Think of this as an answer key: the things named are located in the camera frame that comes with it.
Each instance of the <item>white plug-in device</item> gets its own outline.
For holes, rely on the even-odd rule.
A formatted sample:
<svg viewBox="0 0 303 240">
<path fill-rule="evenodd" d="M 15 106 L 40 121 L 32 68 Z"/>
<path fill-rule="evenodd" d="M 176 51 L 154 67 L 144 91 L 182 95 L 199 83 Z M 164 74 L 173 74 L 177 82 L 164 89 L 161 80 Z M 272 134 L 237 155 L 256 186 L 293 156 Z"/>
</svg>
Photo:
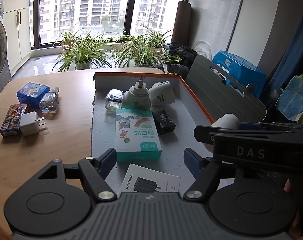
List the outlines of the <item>white plug-in device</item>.
<svg viewBox="0 0 303 240">
<path fill-rule="evenodd" d="M 239 119 L 234 114 L 225 114 L 223 117 L 217 119 L 211 127 L 219 127 L 219 128 L 228 128 L 233 130 L 238 130 L 239 128 Z M 204 146 L 207 150 L 213 153 L 213 145 L 204 143 Z"/>
<path fill-rule="evenodd" d="M 149 89 L 149 98 L 152 106 L 161 106 L 175 103 L 175 94 L 171 88 L 170 82 L 155 83 Z"/>
<path fill-rule="evenodd" d="M 38 118 L 36 112 L 23 114 L 20 117 L 19 129 L 24 136 L 35 134 L 39 132 L 39 126 L 44 125 L 45 122 L 40 122 L 44 118 Z"/>
<path fill-rule="evenodd" d="M 122 108 L 126 109 L 150 109 L 149 90 L 141 77 L 128 91 L 124 93 Z"/>
</svg>

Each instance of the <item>clear liquid bottle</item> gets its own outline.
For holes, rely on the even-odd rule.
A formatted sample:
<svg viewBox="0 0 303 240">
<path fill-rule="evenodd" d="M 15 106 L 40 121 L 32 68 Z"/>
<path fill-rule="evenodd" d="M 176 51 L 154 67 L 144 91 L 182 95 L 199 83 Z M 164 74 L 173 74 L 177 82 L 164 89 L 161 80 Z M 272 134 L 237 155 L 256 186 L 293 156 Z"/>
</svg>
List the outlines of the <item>clear liquid bottle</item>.
<svg viewBox="0 0 303 240">
<path fill-rule="evenodd" d="M 56 113 L 58 110 L 59 87 L 54 87 L 48 93 L 46 93 L 39 102 L 39 108 L 46 113 Z"/>
</svg>

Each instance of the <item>brown rolled mat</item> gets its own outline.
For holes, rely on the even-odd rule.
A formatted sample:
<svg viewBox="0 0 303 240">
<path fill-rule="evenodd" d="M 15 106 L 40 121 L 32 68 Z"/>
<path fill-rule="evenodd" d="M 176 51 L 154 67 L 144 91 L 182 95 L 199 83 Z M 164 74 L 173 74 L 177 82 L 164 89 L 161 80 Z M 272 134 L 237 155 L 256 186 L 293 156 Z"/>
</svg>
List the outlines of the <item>brown rolled mat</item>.
<svg viewBox="0 0 303 240">
<path fill-rule="evenodd" d="M 183 1 L 178 2 L 171 42 L 176 41 L 178 44 L 188 46 L 190 10 L 190 3 Z"/>
</svg>

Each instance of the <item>blue curtain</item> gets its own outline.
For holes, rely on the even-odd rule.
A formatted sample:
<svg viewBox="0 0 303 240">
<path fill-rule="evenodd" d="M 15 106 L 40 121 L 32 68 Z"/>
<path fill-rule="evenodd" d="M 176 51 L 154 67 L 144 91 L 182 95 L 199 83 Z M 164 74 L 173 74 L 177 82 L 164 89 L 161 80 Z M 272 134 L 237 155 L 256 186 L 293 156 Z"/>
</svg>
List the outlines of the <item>blue curtain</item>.
<svg viewBox="0 0 303 240">
<path fill-rule="evenodd" d="M 259 99 L 266 107 L 269 107 L 271 92 L 279 89 L 283 84 L 288 84 L 293 76 L 300 74 L 303 74 L 303 13 L 287 51 Z"/>
</svg>

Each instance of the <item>green and white box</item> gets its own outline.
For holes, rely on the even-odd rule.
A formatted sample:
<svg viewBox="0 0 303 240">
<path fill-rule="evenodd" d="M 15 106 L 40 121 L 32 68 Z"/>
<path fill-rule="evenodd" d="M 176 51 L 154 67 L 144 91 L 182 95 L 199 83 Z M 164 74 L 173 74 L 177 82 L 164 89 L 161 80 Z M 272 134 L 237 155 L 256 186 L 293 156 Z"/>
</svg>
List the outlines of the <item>green and white box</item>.
<svg viewBox="0 0 303 240">
<path fill-rule="evenodd" d="M 116 110 L 117 162 L 156 161 L 161 155 L 151 110 Z"/>
</svg>

